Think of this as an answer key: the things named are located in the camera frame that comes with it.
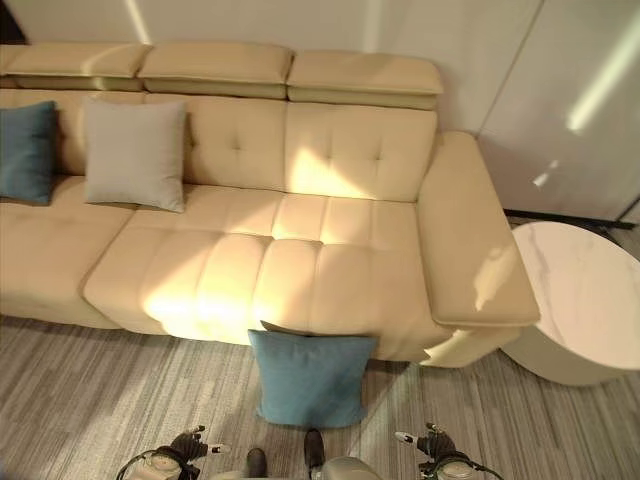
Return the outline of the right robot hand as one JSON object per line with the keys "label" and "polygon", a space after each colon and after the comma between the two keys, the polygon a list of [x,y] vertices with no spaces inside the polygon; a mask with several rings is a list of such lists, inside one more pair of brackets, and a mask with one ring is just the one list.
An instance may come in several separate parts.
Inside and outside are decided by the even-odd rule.
{"label": "right robot hand", "polygon": [[447,456],[454,455],[457,452],[456,445],[452,438],[434,423],[427,423],[426,432],[421,436],[396,431],[394,437],[404,444],[412,445],[418,451],[436,462]]}

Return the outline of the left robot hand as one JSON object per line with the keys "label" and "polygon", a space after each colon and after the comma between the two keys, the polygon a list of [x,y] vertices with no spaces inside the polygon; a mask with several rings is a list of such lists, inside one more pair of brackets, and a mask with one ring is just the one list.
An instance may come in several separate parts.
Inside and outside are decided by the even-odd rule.
{"label": "left robot hand", "polygon": [[204,425],[180,433],[171,443],[170,448],[184,461],[191,461],[205,457],[209,453],[220,454],[229,451],[229,447],[222,443],[208,445],[202,442]]}

